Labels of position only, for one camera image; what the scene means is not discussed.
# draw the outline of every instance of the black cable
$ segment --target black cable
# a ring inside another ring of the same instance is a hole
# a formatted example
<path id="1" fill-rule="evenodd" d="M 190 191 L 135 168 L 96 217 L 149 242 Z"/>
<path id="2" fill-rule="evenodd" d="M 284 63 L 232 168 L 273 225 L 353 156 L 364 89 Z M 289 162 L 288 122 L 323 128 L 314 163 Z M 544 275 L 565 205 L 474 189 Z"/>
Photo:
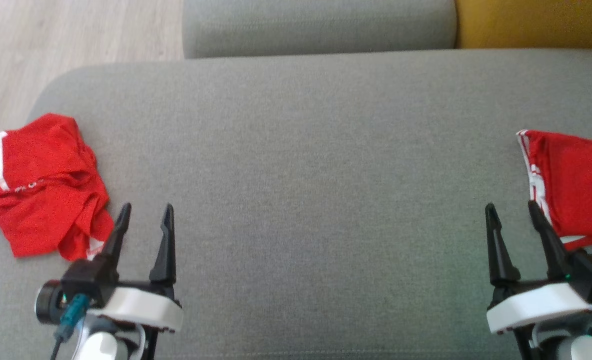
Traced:
<path id="1" fill-rule="evenodd" d="M 60 344 L 62 344 L 62 338 L 56 339 L 56 344 L 54 345 L 53 351 L 51 351 L 51 358 L 49 358 L 49 360 L 56 360 L 58 350 L 60 349 Z"/>

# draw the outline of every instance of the mustard yellow fabric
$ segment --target mustard yellow fabric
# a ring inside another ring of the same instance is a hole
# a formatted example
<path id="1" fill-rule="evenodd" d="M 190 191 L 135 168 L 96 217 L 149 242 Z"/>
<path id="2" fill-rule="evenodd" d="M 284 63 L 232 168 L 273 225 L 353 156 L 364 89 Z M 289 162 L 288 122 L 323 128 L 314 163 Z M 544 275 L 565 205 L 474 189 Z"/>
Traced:
<path id="1" fill-rule="evenodd" d="M 456 0 L 459 48 L 592 48 L 592 0 Z"/>

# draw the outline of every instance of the folded red cloth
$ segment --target folded red cloth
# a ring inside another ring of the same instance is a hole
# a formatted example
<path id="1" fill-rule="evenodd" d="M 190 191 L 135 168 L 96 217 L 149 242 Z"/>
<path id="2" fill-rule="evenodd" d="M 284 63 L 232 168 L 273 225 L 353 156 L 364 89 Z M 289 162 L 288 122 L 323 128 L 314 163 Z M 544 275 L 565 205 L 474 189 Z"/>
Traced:
<path id="1" fill-rule="evenodd" d="M 568 250 L 592 245 L 592 140 L 522 130 L 529 193 Z"/>
<path id="2" fill-rule="evenodd" d="M 0 228 L 15 257 L 100 250 L 113 223 L 95 166 L 73 118 L 46 114 L 0 132 Z"/>

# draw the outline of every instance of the gray fabric surface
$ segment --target gray fabric surface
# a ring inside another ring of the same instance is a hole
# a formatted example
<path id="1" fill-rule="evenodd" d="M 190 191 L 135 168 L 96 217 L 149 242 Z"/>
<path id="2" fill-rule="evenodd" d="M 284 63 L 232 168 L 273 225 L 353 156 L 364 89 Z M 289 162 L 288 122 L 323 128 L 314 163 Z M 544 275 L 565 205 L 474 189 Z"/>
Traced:
<path id="1" fill-rule="evenodd" d="M 186 58 L 453 48 L 453 0 L 185 0 Z"/>
<path id="2" fill-rule="evenodd" d="M 486 325 L 483 208 L 545 276 L 515 132 L 592 138 L 592 51 L 113 64 L 52 82 L 29 118 L 49 111 L 78 120 L 111 213 L 133 203 L 123 279 L 175 206 L 186 318 L 157 359 L 516 359 Z M 47 358 L 33 300 L 65 267 L 0 234 L 0 360 Z"/>

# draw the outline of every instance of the blue connector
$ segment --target blue connector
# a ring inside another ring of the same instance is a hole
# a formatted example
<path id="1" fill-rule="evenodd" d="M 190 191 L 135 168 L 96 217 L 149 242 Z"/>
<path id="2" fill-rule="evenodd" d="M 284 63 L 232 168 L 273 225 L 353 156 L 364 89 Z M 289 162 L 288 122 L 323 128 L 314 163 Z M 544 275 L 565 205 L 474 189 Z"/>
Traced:
<path id="1" fill-rule="evenodd" d="M 69 341 L 74 334 L 76 324 L 85 316 L 88 308 L 89 297 L 85 294 L 76 294 L 60 317 L 60 325 L 54 332 L 56 341 L 60 340 L 63 343 Z"/>

